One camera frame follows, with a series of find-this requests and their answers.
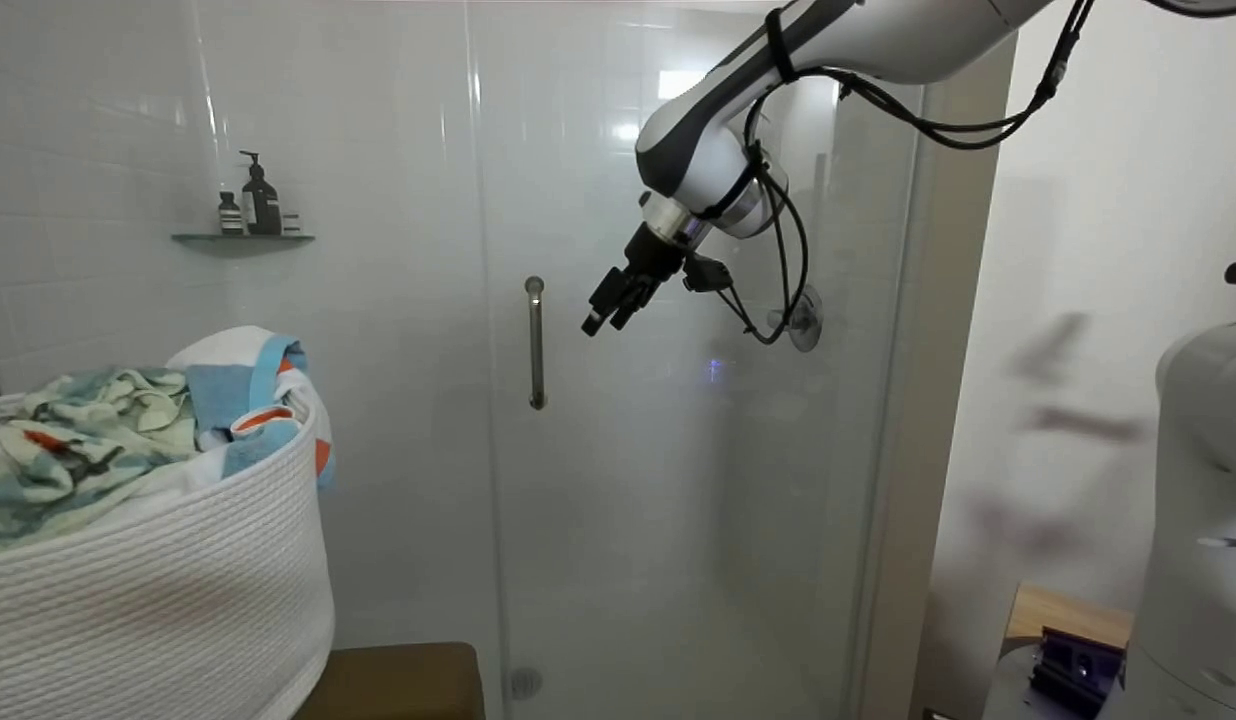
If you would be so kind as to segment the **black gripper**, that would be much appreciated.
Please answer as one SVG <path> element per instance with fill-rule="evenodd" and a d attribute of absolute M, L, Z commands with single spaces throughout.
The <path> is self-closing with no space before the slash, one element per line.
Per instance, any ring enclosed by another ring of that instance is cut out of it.
<path fill-rule="evenodd" d="M 626 323 L 643 311 L 643 306 L 658 297 L 663 282 L 671 282 L 685 260 L 693 256 L 688 235 L 659 240 L 647 226 L 637 229 L 637 235 L 626 243 L 626 266 L 616 282 L 616 306 L 588 299 L 588 315 L 580 322 L 584 337 L 598 337 L 606 323 L 626 333 Z"/>

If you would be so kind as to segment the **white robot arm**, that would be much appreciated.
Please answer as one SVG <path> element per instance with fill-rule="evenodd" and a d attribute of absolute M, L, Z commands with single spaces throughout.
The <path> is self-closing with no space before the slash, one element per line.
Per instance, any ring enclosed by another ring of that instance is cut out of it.
<path fill-rule="evenodd" d="M 718 294 L 744 333 L 775 344 L 809 282 L 786 282 L 779 322 L 760 333 L 720 260 L 701 253 L 709 232 L 736 240 L 786 232 L 779 216 L 805 222 L 775 179 L 758 115 L 767 95 L 809 76 L 831 79 L 922 136 L 982 152 L 1016 136 L 1063 84 L 1068 60 L 1096 0 L 1074 0 L 1037 92 L 997 121 L 933 121 L 894 95 L 894 84 L 933 84 L 1024 29 L 1049 0 L 786 0 L 752 35 L 711 63 L 688 92 L 663 100 L 637 136 L 643 186 L 639 229 L 588 297 L 584 337 L 626 327 L 663 282 L 685 277 L 688 294 Z"/>

